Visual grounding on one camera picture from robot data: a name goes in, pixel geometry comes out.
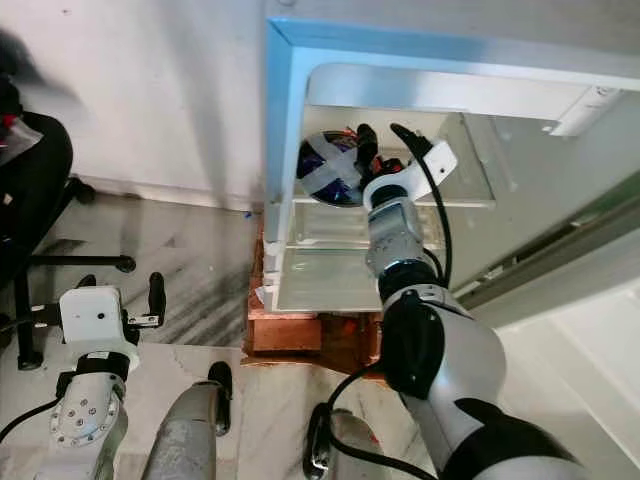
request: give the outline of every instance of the black chair leg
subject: black chair leg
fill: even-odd
[[[79,178],[71,177],[67,182],[67,186],[64,187],[62,192],[62,199],[58,204],[58,208],[51,222],[51,226],[58,219],[62,212],[69,206],[71,200],[77,199],[82,204],[93,203],[96,197],[96,191],[91,185],[82,182]]]
[[[31,255],[31,265],[82,265],[82,266],[114,266],[124,273],[136,269],[136,261],[128,255],[89,256],[89,255]]]
[[[16,318],[31,314],[29,301],[29,282],[26,269],[13,281],[16,303]],[[18,370],[34,370],[42,365],[42,353],[33,347],[33,326],[30,323],[18,325]]]

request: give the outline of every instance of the baseboard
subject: baseboard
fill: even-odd
[[[111,195],[136,196],[159,202],[225,208],[241,212],[260,212],[263,206],[262,199],[239,195],[222,196],[206,190],[111,180],[87,175],[79,175],[79,178],[95,188],[96,191]]]

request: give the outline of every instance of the white cabinet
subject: white cabinet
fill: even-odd
[[[268,309],[380,308],[364,263],[364,211],[320,205],[296,184],[298,146],[310,133],[367,122],[382,154],[404,160],[409,154],[391,122],[450,143],[459,166],[441,190],[460,292],[640,170],[633,127],[640,122],[639,56],[578,51],[568,38],[553,45],[452,39],[391,13],[380,23],[396,30],[333,24],[333,17],[324,24],[306,16],[307,5],[268,29]],[[398,29],[403,22],[413,30]],[[437,254],[433,203],[426,197],[418,206]]]

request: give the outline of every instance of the wire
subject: wire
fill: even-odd
[[[436,208],[438,210],[438,216],[440,217],[440,223],[442,224],[442,233],[444,235],[444,243],[445,243],[445,264],[444,264],[444,276],[442,285],[444,287],[449,287],[449,283],[451,282],[451,269],[453,265],[453,245],[451,242],[451,228],[449,227],[449,217],[447,216],[447,211],[444,208],[444,202],[442,201],[442,195],[440,195],[440,189],[438,185],[436,185],[433,176],[431,175],[431,171],[429,167],[427,167],[424,162],[423,156],[426,152],[428,152],[432,145],[423,136],[418,136],[402,125],[397,123],[392,123],[390,125],[391,130],[395,133],[400,139],[405,143],[411,155],[416,159],[420,168],[424,172],[424,175],[427,177],[427,181],[429,182],[429,187],[431,187],[431,193],[433,194],[433,198],[436,201]]]
[[[422,480],[436,480],[436,477],[431,475],[428,472],[416,467],[415,465],[411,465],[410,463],[403,462],[402,460],[398,460],[397,458],[387,457],[386,455],[380,455],[378,453],[367,452],[366,450],[361,450],[359,448],[351,447],[345,443],[342,443],[334,434],[331,429],[331,414],[333,413],[333,407],[336,403],[336,400],[340,396],[344,390],[351,385],[355,380],[362,377],[368,372],[374,371],[380,366],[380,361],[372,363],[369,366],[366,366],[355,373],[352,373],[347,378],[345,378],[333,391],[329,400],[327,401],[327,425],[329,426],[329,441],[331,444],[342,453],[349,455],[354,458],[358,458],[360,460],[364,460],[365,462],[375,463],[377,465],[382,465],[384,467],[394,468],[396,470],[400,470],[402,472],[408,473],[409,475],[413,475],[416,478],[420,478]]]
[[[436,274],[438,275],[438,283],[444,283],[444,274],[442,273],[442,264],[440,263],[440,259],[431,250],[428,250],[423,247],[422,251],[427,257],[431,259],[431,261],[435,265]]]
[[[45,410],[49,410],[51,407],[54,407],[57,403],[58,403],[58,399],[56,398],[55,400],[51,400],[49,403],[45,403],[44,405],[40,405],[39,407],[36,407],[33,410],[29,410],[28,412],[23,413],[19,417],[17,417],[14,420],[12,420],[11,423],[9,423],[9,425],[4,427],[2,429],[2,431],[0,432],[0,443],[2,443],[2,441],[5,439],[5,437],[7,435],[9,435],[9,432],[11,432],[11,430],[16,428],[22,422],[24,422],[25,420],[30,419],[31,417],[33,417],[33,416],[35,416],[35,415],[37,415],[39,413],[44,412]]]
[[[445,245],[444,276],[442,283],[445,287],[449,287],[449,283],[451,282],[451,268],[453,265],[453,246],[451,245],[451,228],[449,226],[449,217],[447,216],[447,211],[444,208],[442,195],[440,195],[440,189],[438,188],[438,185],[436,185],[436,182],[433,179],[431,172],[429,171],[429,167],[418,152],[414,152],[413,150],[411,150],[411,153],[416,158],[416,161],[422,168],[424,175],[427,177],[427,181],[429,182],[429,186],[431,187],[431,193],[433,194],[433,198],[436,201],[436,208],[438,210],[438,216],[440,217],[440,223],[442,224],[442,233],[444,235]]]

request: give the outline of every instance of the chair wheel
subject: chair wheel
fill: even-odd
[[[79,182],[76,186],[75,195],[76,200],[82,205],[88,205],[93,203],[96,199],[96,191],[91,185]]]
[[[96,276],[90,273],[89,275],[85,275],[84,277],[82,277],[82,280],[78,282],[78,284],[76,285],[76,288],[95,287],[97,284],[98,282],[96,280]]]
[[[115,267],[123,273],[131,273],[136,269],[136,261],[127,255],[120,255],[120,262]]]
[[[18,356],[18,370],[20,371],[28,371],[35,370],[36,368],[40,368],[42,362],[44,361],[44,357],[40,352],[31,352],[28,356]]]

